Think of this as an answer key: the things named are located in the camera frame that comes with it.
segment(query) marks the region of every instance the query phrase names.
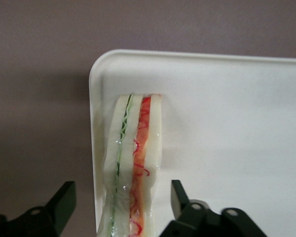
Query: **plastic wrap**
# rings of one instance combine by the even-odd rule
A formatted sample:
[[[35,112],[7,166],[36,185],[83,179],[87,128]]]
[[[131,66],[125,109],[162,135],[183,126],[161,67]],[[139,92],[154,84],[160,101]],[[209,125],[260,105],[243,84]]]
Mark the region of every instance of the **plastic wrap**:
[[[161,96],[121,95],[103,165],[98,237],[154,236],[151,202],[161,161]]]

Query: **white tray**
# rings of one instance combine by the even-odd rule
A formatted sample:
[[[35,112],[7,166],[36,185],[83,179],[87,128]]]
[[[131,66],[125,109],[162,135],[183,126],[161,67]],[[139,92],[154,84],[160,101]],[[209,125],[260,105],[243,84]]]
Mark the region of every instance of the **white tray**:
[[[163,95],[157,235],[171,179],[220,214],[243,209],[269,237],[296,237],[296,59],[114,50],[90,73],[97,227],[102,159],[119,94]]]

